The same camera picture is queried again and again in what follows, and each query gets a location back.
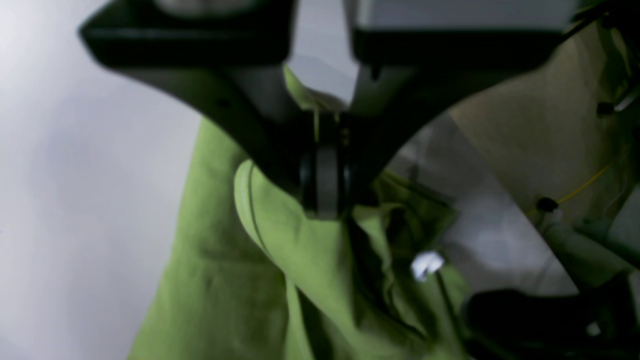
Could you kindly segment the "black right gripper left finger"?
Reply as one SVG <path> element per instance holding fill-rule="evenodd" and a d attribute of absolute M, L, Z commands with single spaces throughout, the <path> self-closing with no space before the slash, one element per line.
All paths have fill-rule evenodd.
<path fill-rule="evenodd" d="M 318 165 L 330 113 L 288 89 L 297 3 L 268 0 L 228 18 L 180 18 L 153 0 L 111 0 L 78 33 L 106 69 L 192 107 L 242 147 L 311 218 L 330 219 Z"/>

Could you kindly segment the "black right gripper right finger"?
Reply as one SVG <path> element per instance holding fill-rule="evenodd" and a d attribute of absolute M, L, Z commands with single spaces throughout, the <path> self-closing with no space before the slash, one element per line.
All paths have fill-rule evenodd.
<path fill-rule="evenodd" d="M 452 105 L 539 68 L 576 0 L 345 0 L 359 63 L 328 125 L 327 218 L 341 218 L 398 150 Z"/>

